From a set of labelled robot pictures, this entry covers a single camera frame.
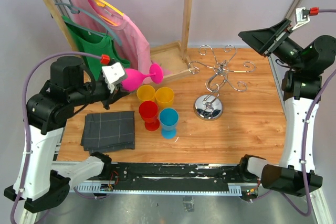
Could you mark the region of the red wine glass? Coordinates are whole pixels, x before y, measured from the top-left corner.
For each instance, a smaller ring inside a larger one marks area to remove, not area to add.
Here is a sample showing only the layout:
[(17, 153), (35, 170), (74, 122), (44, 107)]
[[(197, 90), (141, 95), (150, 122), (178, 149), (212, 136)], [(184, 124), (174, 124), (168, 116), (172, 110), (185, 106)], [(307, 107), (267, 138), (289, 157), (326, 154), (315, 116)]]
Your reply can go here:
[(156, 131), (160, 127), (158, 120), (159, 108), (155, 102), (145, 101), (139, 106), (139, 114), (148, 131)]

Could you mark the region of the chrome wine glass rack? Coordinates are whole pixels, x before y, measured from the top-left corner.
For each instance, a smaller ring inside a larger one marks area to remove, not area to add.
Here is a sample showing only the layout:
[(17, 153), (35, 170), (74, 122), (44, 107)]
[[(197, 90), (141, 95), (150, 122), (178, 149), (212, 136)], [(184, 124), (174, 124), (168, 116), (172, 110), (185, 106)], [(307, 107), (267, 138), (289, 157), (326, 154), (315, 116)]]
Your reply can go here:
[(247, 90), (247, 84), (238, 81), (236, 85), (233, 85), (229, 81), (229, 74), (230, 73), (251, 73), (256, 70), (256, 66), (253, 62), (245, 61), (243, 66), (247, 68), (247, 70), (232, 70), (229, 68), (229, 63), (233, 60), (233, 58), (238, 53), (238, 49), (233, 45), (227, 45), (223, 48), (225, 53), (229, 53), (233, 51), (233, 55), (228, 60), (218, 60), (215, 54), (214, 49), (209, 45), (201, 45), (198, 48), (198, 53), (201, 56), (207, 55), (207, 50), (210, 50), (215, 64), (213, 66), (204, 64), (200, 61), (191, 61), (188, 63), (188, 71), (195, 75), (198, 74), (200, 69), (197, 64), (204, 66), (213, 70), (214, 75), (205, 81), (205, 88), (208, 91), (207, 94), (204, 94), (198, 97), (193, 105), (194, 113), (202, 120), (205, 121), (214, 121), (219, 119), (224, 111), (224, 106), (219, 99), (220, 96), (220, 89), (224, 85), (229, 85), (235, 91), (238, 92), (245, 92)]

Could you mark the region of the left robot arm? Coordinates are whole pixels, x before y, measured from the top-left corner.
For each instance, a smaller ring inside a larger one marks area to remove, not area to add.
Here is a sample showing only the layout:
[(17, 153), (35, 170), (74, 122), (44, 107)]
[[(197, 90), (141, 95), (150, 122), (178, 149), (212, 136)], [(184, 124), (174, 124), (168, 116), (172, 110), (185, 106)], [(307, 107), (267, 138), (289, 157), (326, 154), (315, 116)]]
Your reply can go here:
[(40, 92), (23, 97), (25, 147), (15, 184), (4, 190), (4, 196), (15, 204), (23, 200), (32, 213), (59, 206), (69, 191), (92, 177), (102, 180), (112, 175), (111, 158), (100, 152), (70, 169), (53, 170), (52, 163), (68, 119), (86, 106), (101, 102), (105, 109), (128, 95), (121, 83), (112, 91), (103, 75), (84, 81), (89, 69), (82, 52), (63, 52), (50, 56), (50, 78)]

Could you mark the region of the magenta wine glass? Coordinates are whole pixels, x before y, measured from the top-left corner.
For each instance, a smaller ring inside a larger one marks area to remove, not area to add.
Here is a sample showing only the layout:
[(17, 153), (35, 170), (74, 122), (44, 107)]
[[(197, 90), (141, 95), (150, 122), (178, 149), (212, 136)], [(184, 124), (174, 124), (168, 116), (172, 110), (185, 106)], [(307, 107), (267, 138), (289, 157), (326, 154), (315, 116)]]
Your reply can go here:
[(144, 81), (145, 78), (150, 78), (152, 82), (159, 84), (163, 80), (163, 70), (157, 64), (153, 63), (150, 66), (149, 74), (143, 74), (138, 70), (126, 68), (125, 72), (127, 74), (127, 78), (121, 82), (122, 87), (127, 91), (136, 90)]

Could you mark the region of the blue wine glass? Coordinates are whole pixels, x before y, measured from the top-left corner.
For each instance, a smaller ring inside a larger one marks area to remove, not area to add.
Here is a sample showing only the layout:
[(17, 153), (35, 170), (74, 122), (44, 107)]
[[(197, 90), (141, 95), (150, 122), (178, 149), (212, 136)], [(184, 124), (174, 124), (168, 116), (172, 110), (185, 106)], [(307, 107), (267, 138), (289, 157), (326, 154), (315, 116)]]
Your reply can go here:
[(172, 139), (176, 136), (178, 120), (178, 112), (173, 108), (165, 108), (160, 112), (161, 135), (165, 139)]

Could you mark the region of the yellow wine glass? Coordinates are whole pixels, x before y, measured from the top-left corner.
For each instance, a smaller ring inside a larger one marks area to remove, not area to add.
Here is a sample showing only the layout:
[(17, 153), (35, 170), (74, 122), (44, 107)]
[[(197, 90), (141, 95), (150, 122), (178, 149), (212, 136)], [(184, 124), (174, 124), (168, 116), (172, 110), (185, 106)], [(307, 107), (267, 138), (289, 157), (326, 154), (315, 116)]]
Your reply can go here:
[(171, 108), (174, 103), (174, 91), (169, 87), (161, 87), (157, 89), (155, 98), (161, 109)]
[(137, 92), (136, 96), (138, 97), (140, 103), (143, 103), (145, 101), (152, 101), (152, 102), (156, 101), (155, 99), (156, 90), (151, 85), (148, 84), (141, 85), (136, 92)]

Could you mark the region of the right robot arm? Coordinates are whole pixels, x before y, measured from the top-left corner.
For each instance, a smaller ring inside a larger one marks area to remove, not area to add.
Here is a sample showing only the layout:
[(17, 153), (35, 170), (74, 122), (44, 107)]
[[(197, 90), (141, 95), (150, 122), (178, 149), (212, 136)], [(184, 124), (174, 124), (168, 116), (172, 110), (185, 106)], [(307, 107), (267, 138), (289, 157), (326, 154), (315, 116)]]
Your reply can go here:
[(282, 80), (286, 138), (278, 165), (245, 155), (238, 177), (244, 182), (260, 178), (265, 189), (304, 196), (322, 186), (312, 155), (313, 130), (322, 92), (322, 74), (335, 61), (335, 37), (321, 35), (302, 48), (290, 34), (294, 28), (284, 19), (269, 28), (241, 31), (239, 37), (258, 54), (274, 54), (289, 66)]

